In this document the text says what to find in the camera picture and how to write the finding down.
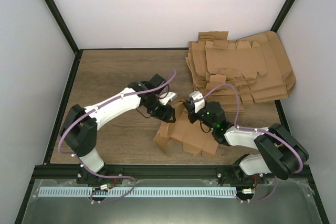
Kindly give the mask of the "brown cardboard box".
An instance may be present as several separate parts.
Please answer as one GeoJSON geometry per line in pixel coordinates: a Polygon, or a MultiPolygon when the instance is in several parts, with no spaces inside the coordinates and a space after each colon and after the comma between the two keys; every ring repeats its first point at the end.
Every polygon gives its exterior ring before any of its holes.
{"type": "Polygon", "coordinates": [[[166,155],[169,155],[167,146],[170,141],[173,141],[179,143],[184,152],[194,156],[198,154],[206,158],[215,156],[218,143],[211,133],[203,132],[205,126],[200,125],[199,122],[193,124],[189,122],[183,101],[182,98],[177,98],[172,103],[172,107],[175,109],[176,122],[161,123],[153,139],[154,143],[166,155]]]}

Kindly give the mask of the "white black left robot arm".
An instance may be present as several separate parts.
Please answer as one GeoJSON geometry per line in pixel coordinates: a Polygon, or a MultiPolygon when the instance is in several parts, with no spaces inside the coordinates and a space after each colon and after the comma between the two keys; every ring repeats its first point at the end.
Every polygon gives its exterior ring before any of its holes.
{"type": "Polygon", "coordinates": [[[167,123],[175,122],[175,110],[169,102],[176,98],[176,93],[159,95],[175,76],[175,71],[168,80],[155,74],[149,81],[128,84],[118,94],[102,102],[84,108],[74,105],[60,129],[58,152],[62,152],[61,146],[66,143],[71,149],[69,154],[79,160],[82,170],[89,173],[89,178],[95,184],[102,184],[106,179],[124,179],[123,175],[108,175],[107,166],[96,149],[98,131],[111,120],[141,106],[146,108],[152,118],[167,123]]]}

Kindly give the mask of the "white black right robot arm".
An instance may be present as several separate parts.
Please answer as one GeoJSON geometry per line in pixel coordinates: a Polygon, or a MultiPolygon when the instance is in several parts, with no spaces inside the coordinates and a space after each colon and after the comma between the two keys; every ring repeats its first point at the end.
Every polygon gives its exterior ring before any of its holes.
{"type": "Polygon", "coordinates": [[[199,121],[208,127],[214,140],[221,145],[243,146],[257,150],[246,154],[233,165],[233,177],[244,184],[256,174],[273,174],[286,180],[303,169],[308,151],[281,124],[250,128],[231,123],[219,102],[184,102],[191,123],[199,121]]]}

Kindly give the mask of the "stack of flat cardboard blanks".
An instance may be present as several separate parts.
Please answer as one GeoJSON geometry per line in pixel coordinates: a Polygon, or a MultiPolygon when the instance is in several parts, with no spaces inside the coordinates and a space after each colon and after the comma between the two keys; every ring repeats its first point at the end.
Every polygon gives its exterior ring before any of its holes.
{"type": "Polygon", "coordinates": [[[285,99],[296,76],[274,31],[229,40],[226,31],[200,32],[188,45],[186,63],[193,88],[207,101],[218,101],[227,112],[236,110],[236,95],[242,106],[285,99]]]}

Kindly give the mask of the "clear acrylic front plate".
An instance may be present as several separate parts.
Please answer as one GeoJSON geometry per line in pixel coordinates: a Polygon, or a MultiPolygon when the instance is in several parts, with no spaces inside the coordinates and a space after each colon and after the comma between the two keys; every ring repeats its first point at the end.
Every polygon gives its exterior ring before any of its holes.
{"type": "MultiPolygon", "coordinates": [[[[38,197],[41,187],[89,187],[75,181],[35,182],[23,223],[322,223],[306,180],[266,180],[251,202],[235,198],[38,197]]],[[[226,187],[213,180],[141,180],[116,187],[226,187]]]]}

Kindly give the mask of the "black front mounting rail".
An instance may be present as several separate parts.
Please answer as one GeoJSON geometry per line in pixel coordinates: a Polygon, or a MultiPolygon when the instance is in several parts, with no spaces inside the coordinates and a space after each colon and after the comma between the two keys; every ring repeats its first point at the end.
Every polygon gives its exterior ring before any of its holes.
{"type": "MultiPolygon", "coordinates": [[[[220,185],[251,185],[262,183],[273,175],[245,176],[238,179],[231,165],[107,165],[103,175],[117,176],[117,183],[122,176],[131,176],[137,181],[144,179],[214,179],[220,185]]],[[[31,180],[36,179],[75,179],[78,184],[102,185],[113,182],[112,178],[95,176],[76,164],[47,164],[35,166],[31,180]]]]}

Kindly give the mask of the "black back right frame post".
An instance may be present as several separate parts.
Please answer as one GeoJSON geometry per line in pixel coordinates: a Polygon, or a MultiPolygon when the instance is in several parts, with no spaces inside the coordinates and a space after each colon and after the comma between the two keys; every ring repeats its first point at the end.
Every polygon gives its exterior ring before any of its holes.
{"type": "Polygon", "coordinates": [[[282,23],[284,22],[285,18],[287,17],[288,13],[290,12],[293,4],[296,0],[285,0],[282,8],[280,9],[272,27],[271,31],[277,33],[279,28],[281,27],[282,23]]]}

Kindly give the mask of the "black frame post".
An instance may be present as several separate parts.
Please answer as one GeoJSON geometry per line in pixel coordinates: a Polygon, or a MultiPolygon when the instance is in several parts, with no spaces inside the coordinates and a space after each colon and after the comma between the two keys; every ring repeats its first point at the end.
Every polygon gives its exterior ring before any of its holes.
{"type": "Polygon", "coordinates": [[[285,0],[282,8],[280,9],[272,27],[271,31],[277,33],[279,28],[281,27],[282,23],[284,22],[285,18],[287,17],[288,13],[290,12],[293,4],[296,0],[285,0]]]}
{"type": "Polygon", "coordinates": [[[56,3],[54,0],[44,0],[46,3],[48,9],[50,10],[53,18],[55,19],[58,27],[60,28],[64,38],[66,39],[68,45],[70,46],[71,50],[74,54],[76,54],[79,51],[79,48],[68,28],[66,25],[66,22],[64,21],[62,14],[60,13],[56,3]]]}

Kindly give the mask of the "black back left frame post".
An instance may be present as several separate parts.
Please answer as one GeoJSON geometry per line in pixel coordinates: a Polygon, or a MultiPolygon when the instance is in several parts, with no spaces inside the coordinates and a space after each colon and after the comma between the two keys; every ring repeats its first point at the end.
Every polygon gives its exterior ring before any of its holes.
{"type": "Polygon", "coordinates": [[[64,38],[66,39],[68,45],[70,46],[71,50],[74,54],[76,54],[79,51],[79,48],[68,28],[66,25],[66,22],[64,21],[62,14],[60,13],[56,3],[54,0],[44,0],[46,3],[48,9],[50,10],[53,18],[55,19],[58,27],[60,28],[64,38]]]}

